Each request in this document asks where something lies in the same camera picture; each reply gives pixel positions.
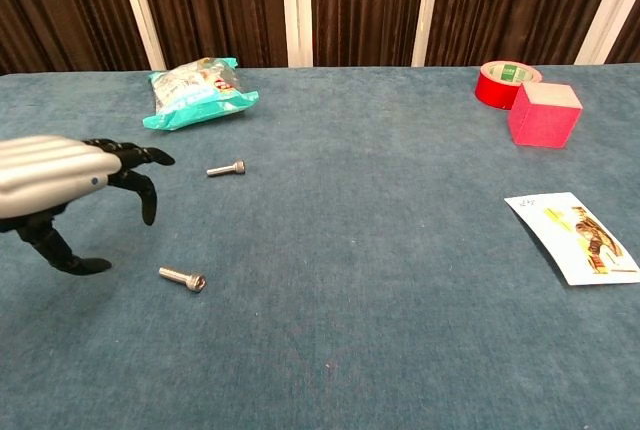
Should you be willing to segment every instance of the screw head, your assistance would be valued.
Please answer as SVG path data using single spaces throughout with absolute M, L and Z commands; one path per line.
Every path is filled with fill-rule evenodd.
M 199 292 L 205 287 L 207 281 L 205 280 L 204 275 L 194 274 L 189 275 L 189 278 L 185 283 L 187 288 L 192 292 Z
M 238 160 L 234 163 L 234 166 L 236 167 L 236 173 L 244 173 L 244 160 Z

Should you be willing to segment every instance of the black robotic finger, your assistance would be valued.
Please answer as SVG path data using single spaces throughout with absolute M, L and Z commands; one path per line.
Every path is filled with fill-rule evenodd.
M 133 170 L 121 170 L 109 176 L 109 185 L 136 192 L 142 200 L 142 221 L 147 225 L 153 225 L 158 208 L 158 197 L 149 177 Z
M 25 226 L 16 229 L 20 238 L 30 243 L 49 264 L 72 275 L 92 275 L 111 268 L 102 258 L 80 258 L 53 228 L 53 216 L 46 212 L 34 215 Z
M 157 148 L 131 148 L 113 152 L 122 162 L 123 168 L 135 168 L 143 163 L 159 163 L 173 165 L 176 161 L 168 154 Z
M 118 149 L 118 144 L 108 138 L 92 138 L 89 140 L 83 140 L 83 143 L 91 145 L 92 147 L 99 147 L 105 152 L 113 152 Z

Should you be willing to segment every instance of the card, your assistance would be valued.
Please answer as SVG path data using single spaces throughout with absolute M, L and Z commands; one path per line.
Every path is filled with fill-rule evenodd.
M 505 198 L 547 247 L 569 285 L 640 282 L 622 244 L 572 193 Z

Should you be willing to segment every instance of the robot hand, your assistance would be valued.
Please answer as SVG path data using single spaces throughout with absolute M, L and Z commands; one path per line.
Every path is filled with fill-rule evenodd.
M 111 264 L 101 258 L 75 256 L 53 228 L 53 219 L 69 202 L 113 185 L 136 192 L 142 200 L 144 223 L 153 224 L 157 207 L 153 182 L 131 170 L 152 162 L 175 163 L 157 148 L 106 139 L 34 136 L 0 142 L 0 233 L 16 230 L 63 272 L 102 272 Z

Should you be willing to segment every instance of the white wall trim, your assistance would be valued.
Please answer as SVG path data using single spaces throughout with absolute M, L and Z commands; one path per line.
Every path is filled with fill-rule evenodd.
M 412 67 L 423 67 L 427 56 L 427 45 L 429 44 L 429 32 L 431 31 L 431 19 L 433 17 L 433 7 L 436 0 L 420 0 L 420 12 L 418 13 L 418 26 L 416 28 L 416 38 L 413 42 L 413 56 L 411 58 Z
M 284 22 L 287 34 L 287 61 L 290 67 L 300 62 L 300 29 L 298 26 L 298 0 L 284 0 Z
M 300 64 L 313 67 L 313 18 L 311 0 L 298 0 Z
M 576 57 L 576 65 L 605 63 L 636 0 L 602 0 Z
M 129 0 L 151 70 L 166 70 L 164 55 L 148 0 Z

